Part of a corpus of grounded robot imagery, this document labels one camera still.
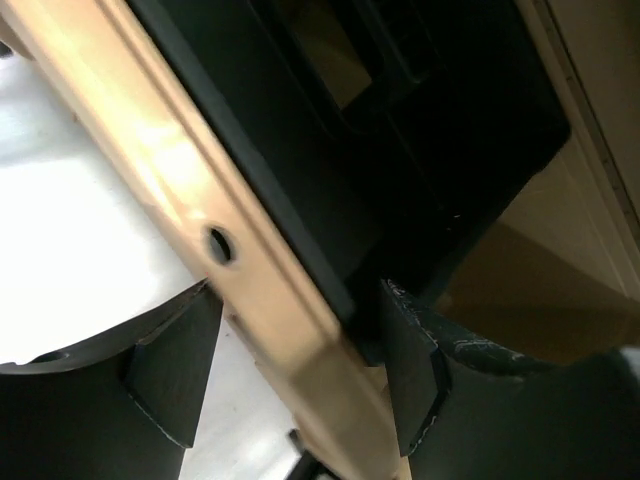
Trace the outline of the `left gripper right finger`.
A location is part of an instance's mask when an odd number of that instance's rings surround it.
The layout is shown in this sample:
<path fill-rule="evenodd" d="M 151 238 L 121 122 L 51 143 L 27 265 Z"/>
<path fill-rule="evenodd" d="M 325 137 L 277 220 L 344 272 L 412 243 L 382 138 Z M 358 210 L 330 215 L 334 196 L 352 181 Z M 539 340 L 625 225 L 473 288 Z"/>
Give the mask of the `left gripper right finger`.
<path fill-rule="evenodd" d="M 401 454 L 416 479 L 635 479 L 639 351 L 556 366 L 380 285 Z"/>

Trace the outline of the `tan plastic toolbox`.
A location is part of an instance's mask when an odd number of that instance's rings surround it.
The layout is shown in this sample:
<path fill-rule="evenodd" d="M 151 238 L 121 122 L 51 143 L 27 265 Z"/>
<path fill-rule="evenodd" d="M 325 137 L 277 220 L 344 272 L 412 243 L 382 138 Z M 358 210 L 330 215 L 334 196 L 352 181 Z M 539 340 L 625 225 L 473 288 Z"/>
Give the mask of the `tan plastic toolbox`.
<path fill-rule="evenodd" d="M 5 1 L 1 48 L 45 73 L 193 285 L 206 282 L 222 301 L 221 322 L 293 416 L 300 457 L 291 477 L 416 479 L 398 444 L 382 325 L 383 360 L 372 365 L 131 2 Z M 639 351 L 639 5 L 512 2 L 569 137 L 434 300 L 393 283 L 473 333 L 556 366 Z"/>

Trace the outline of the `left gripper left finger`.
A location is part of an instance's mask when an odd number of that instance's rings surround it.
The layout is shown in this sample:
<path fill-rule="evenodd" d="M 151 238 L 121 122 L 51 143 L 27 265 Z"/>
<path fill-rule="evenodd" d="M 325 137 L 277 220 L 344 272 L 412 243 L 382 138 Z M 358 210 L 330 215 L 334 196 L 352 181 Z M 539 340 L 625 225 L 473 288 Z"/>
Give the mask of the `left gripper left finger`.
<path fill-rule="evenodd" d="M 2 365 L 2 478 L 178 478 L 222 307 L 199 282 L 84 341 Z"/>

